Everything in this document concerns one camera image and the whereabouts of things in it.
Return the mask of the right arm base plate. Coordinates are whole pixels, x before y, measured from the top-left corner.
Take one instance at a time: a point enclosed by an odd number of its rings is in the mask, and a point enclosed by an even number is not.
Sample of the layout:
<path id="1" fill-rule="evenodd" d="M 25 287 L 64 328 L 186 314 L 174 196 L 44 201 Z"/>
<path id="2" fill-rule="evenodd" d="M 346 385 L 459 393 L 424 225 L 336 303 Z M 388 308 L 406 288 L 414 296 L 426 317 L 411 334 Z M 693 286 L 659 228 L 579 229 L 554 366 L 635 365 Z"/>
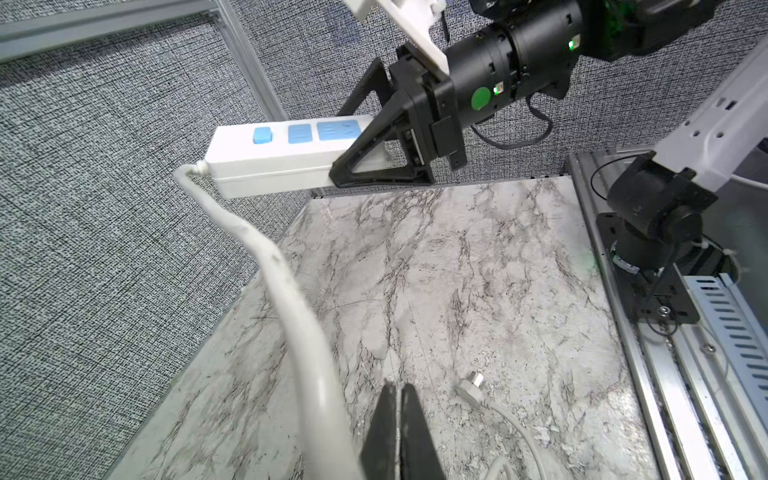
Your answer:
<path id="1" fill-rule="evenodd" d="M 596 226 L 622 309 L 635 323 L 695 324 L 699 314 L 684 278 L 740 275 L 733 252 L 706 236 L 678 247 L 647 240 L 615 212 L 598 214 Z"/>

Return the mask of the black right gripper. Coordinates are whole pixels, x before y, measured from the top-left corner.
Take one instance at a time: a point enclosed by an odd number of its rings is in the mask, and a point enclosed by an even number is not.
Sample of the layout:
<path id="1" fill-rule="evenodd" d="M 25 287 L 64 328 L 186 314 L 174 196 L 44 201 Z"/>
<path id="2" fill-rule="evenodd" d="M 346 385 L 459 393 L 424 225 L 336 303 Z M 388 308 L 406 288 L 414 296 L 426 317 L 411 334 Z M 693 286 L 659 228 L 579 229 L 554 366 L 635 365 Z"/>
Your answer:
<path id="1" fill-rule="evenodd" d="M 432 161 L 445 157 L 453 171 L 467 164 L 452 81 L 410 42 L 398 47 L 396 54 L 397 61 L 389 66 L 390 80 L 382 60 L 375 58 L 337 112 L 337 116 L 354 115 L 371 93 L 383 106 L 332 164 L 329 177 L 336 187 L 425 186 L 435 181 Z M 391 134 L 400 143 L 406 165 L 360 171 L 358 166 Z"/>

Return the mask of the white blue power strip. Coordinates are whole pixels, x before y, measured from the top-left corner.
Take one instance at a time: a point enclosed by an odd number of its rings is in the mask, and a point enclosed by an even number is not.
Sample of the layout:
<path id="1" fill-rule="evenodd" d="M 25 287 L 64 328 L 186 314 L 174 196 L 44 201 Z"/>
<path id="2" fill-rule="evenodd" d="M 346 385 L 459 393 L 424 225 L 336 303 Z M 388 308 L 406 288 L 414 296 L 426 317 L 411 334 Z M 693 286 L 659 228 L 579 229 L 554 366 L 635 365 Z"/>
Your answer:
<path id="1" fill-rule="evenodd" d="M 370 115 L 219 126 L 199 170 L 226 199 L 332 187 L 330 169 Z"/>

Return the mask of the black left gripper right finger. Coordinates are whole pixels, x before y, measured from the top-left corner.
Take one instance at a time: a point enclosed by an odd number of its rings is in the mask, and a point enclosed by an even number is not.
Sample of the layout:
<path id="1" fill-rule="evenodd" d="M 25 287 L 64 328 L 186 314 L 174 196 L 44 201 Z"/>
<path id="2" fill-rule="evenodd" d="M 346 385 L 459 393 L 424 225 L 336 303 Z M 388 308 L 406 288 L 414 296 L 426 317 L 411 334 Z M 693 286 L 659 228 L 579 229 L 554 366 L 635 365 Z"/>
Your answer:
<path id="1" fill-rule="evenodd" d="M 416 388 L 410 383 L 401 391 L 400 438 L 401 479 L 446 479 Z"/>

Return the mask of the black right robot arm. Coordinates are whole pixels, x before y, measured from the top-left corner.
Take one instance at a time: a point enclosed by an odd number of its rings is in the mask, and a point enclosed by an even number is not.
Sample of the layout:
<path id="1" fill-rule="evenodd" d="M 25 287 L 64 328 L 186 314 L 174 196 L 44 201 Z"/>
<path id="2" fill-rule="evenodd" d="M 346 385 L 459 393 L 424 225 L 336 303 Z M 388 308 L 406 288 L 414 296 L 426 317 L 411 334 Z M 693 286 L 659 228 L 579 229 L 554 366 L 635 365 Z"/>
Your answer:
<path id="1" fill-rule="evenodd" d="M 339 188 L 429 185 L 432 162 L 467 162 L 463 137 L 498 111 L 536 94 L 563 98 L 581 57 L 614 61 L 644 56 L 710 20 L 714 1 L 475 1 L 487 20 L 446 48 L 430 36 L 444 22 L 442 1 L 384 1 L 382 10 L 407 36 L 397 59 L 375 59 L 342 115 L 375 94 L 380 112 L 332 164 Z"/>

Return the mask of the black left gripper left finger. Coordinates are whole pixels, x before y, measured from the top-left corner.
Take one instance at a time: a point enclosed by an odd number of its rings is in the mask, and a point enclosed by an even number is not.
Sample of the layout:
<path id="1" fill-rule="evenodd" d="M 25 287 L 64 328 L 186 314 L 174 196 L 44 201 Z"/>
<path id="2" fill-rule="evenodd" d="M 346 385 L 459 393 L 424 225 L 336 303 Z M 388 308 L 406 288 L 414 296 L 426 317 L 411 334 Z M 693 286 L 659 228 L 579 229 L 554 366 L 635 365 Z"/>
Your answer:
<path id="1" fill-rule="evenodd" d="M 395 478 L 396 433 L 397 389 L 387 382 L 381 389 L 359 456 L 366 479 Z"/>

